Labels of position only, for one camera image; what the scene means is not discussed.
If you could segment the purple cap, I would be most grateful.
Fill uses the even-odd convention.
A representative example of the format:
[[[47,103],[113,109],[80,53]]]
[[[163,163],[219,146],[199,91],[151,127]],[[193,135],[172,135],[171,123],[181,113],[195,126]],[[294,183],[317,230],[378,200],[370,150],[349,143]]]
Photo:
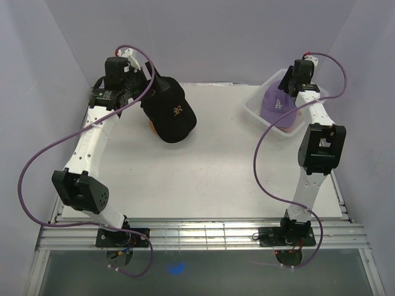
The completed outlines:
[[[293,98],[288,94],[278,89],[280,80],[274,81],[266,90],[262,99],[262,105],[260,109],[260,117],[265,121],[272,124],[274,121],[279,119],[282,115],[296,109]],[[290,113],[279,120],[275,127],[281,129],[288,129],[294,125],[296,120],[297,111]]]

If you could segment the black cap gold logo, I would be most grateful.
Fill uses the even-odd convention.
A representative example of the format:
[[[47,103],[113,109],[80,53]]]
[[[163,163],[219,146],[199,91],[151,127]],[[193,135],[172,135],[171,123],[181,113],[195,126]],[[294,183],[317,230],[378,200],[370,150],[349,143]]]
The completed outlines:
[[[164,76],[162,79],[169,88],[146,95],[141,100],[141,107],[161,140],[172,144],[189,135],[197,124],[197,118],[181,85],[172,77]]]

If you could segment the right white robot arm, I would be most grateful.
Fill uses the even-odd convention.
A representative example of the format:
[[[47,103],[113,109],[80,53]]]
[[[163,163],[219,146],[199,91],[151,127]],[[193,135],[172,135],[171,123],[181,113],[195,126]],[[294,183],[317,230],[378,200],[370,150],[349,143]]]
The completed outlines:
[[[278,230],[280,240],[286,245],[295,242],[315,245],[311,210],[322,183],[339,165],[346,137],[345,127],[335,124],[321,102],[320,89],[312,82],[314,68],[312,60],[297,59],[279,85],[294,100],[307,124],[297,153],[299,181]]]

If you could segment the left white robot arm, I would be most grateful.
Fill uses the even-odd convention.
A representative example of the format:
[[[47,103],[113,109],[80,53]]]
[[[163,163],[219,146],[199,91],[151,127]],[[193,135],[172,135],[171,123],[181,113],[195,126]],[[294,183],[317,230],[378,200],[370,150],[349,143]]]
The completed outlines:
[[[109,201],[109,188],[99,180],[99,167],[110,134],[130,104],[150,94],[158,75],[151,61],[147,73],[133,57],[109,57],[105,75],[93,86],[86,121],[77,146],[64,169],[52,174],[52,183],[62,203],[89,216],[110,230],[109,238],[117,246],[127,245],[131,232],[127,218]]]

